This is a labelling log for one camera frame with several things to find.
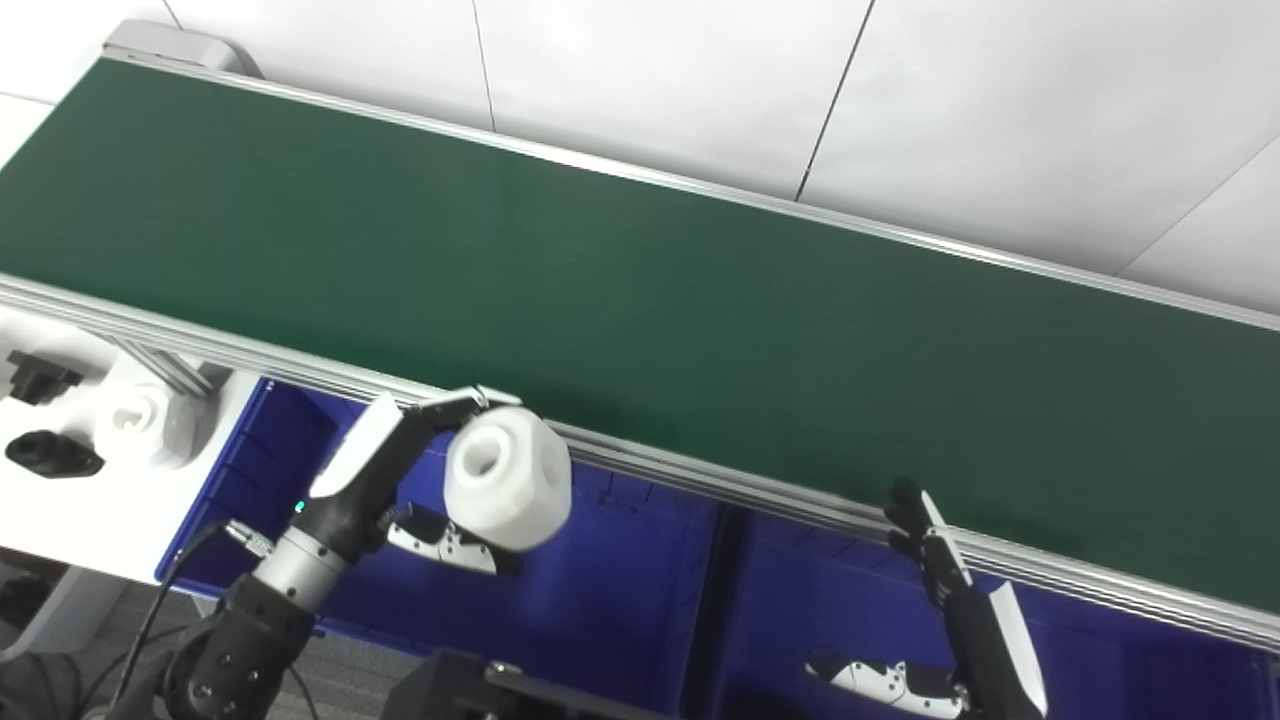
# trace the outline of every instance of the white table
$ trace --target white table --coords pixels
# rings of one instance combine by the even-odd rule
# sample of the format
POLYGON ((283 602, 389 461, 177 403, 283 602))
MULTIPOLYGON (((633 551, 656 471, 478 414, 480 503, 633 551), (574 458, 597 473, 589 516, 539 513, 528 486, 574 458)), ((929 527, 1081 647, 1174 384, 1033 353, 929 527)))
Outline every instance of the white table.
MULTIPOLYGON (((38 429, 88 436, 102 383, 154 378, 111 345, 64 325, 0 307, 0 447, 38 429), (70 388, 46 406, 8 397, 13 348, 49 359, 67 357, 97 377, 70 388)), ((206 415, 212 433, 201 452, 177 470, 138 470, 108 462, 88 478, 46 479, 0 454, 0 546, 155 584, 155 569, 196 500, 257 384, 257 375, 234 373, 206 415)))

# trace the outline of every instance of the robotic hand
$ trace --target robotic hand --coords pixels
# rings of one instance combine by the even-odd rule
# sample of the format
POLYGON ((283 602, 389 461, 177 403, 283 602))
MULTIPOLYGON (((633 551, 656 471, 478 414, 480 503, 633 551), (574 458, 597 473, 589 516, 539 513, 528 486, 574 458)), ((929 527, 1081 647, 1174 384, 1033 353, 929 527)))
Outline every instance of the robotic hand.
POLYGON ((1014 588, 978 591, 951 529, 929 493, 897 480, 884 515, 890 546, 915 560, 929 601, 942 611, 956 657, 954 673, 927 665, 890 666, 814 651, 806 670, 852 693, 925 717, 1043 720, 1048 711, 1039 661, 1014 588))
MULTIPOLYGON (((483 573, 518 571, 516 552, 485 542, 425 507, 394 507, 397 487, 433 437, 470 423, 477 423, 472 429, 484 427, 490 436, 500 436, 500 428, 481 425, 485 414, 518 404, 516 397, 479 386, 404 411, 390 396, 376 400, 347 432, 312 484, 311 498, 276 542, 250 537, 253 533, 243 525, 229 524, 228 530, 246 536, 238 539, 262 560, 228 588, 218 612, 184 633, 174 653, 140 669, 131 685, 122 682, 108 720, 152 716, 155 694, 160 694, 173 720, 260 720, 274 702, 284 673, 311 638, 315 614, 330 591, 348 568, 384 543, 483 573)), ((540 473, 556 475, 541 479, 556 486, 564 502, 534 509, 540 515, 521 528, 518 547, 508 543, 513 550, 532 547, 563 524, 570 492, 563 441, 536 416, 521 413, 527 416, 526 424, 536 425, 535 432, 552 437, 553 452, 536 466, 540 473)), ((489 424, 500 425, 499 415, 494 413, 489 424)), ((509 450, 515 441, 503 442, 509 450)), ((485 475, 498 460, 484 460, 486 464, 471 479, 492 480, 485 475)))

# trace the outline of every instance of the white plastic part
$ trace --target white plastic part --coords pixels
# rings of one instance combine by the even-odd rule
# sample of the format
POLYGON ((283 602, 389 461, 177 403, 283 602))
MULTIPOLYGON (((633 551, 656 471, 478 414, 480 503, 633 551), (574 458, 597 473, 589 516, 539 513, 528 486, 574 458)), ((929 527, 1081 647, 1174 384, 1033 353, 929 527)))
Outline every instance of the white plastic part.
POLYGON ((205 404, 159 383, 104 393, 93 452, 108 462, 172 470, 191 460, 205 404))
POLYGON ((571 505, 568 446, 531 411, 492 410, 449 443, 444 507, 481 538, 529 550, 559 530, 571 505))
POLYGON ((329 497, 347 487, 402 419, 404 413, 389 392, 375 397, 342 436, 342 443, 311 483, 311 497, 329 497))

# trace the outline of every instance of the hole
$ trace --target hole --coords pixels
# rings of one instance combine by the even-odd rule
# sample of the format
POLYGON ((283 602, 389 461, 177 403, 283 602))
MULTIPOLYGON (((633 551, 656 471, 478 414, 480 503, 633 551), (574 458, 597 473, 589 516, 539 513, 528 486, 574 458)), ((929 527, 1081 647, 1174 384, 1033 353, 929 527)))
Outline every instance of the hole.
POLYGON ((118 430, 132 430, 142 424, 142 413, 131 407, 120 407, 111 415, 111 424, 118 430))
POLYGON ((498 445, 497 438, 477 438, 474 443, 467 446, 467 451, 462 456, 462 469, 474 478, 483 478, 489 470, 493 470, 494 465, 498 464, 498 457, 500 455, 502 446, 498 445))

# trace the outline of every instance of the green conveyor belt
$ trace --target green conveyor belt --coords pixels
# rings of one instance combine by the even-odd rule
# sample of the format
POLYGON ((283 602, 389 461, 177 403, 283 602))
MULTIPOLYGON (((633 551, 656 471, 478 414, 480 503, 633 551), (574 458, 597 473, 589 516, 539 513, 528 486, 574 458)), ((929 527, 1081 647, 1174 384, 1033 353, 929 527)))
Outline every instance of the green conveyor belt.
POLYGON ((1280 334, 101 60, 0 270, 1280 611, 1280 334))

